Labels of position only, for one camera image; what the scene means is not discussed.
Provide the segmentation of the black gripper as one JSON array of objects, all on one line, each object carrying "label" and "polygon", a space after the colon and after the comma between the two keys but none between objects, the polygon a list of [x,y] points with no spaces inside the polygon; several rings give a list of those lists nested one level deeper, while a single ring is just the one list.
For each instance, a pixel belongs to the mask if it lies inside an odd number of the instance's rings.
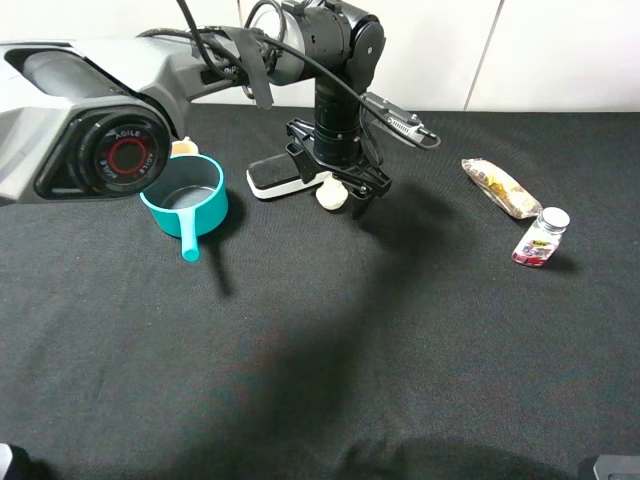
[{"label": "black gripper", "polygon": [[328,171],[347,184],[351,192],[351,215],[360,218],[374,196],[383,196],[390,178],[373,161],[360,125],[360,104],[327,84],[315,86],[314,121],[294,119],[287,123],[286,147],[301,180],[310,182]]}]

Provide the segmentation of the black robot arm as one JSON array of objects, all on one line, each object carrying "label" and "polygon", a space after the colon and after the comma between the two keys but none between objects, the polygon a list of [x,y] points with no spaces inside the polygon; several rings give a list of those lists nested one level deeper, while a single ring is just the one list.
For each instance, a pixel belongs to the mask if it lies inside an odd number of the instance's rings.
[{"label": "black robot arm", "polygon": [[314,118],[290,121],[266,165],[309,183],[342,180],[361,202],[389,179],[361,116],[385,46],[379,19],[341,1],[284,1],[243,28],[191,25],[131,38],[10,41],[1,46],[1,201],[130,197],[155,187],[190,104],[241,88],[263,109],[273,86],[315,83]]}]

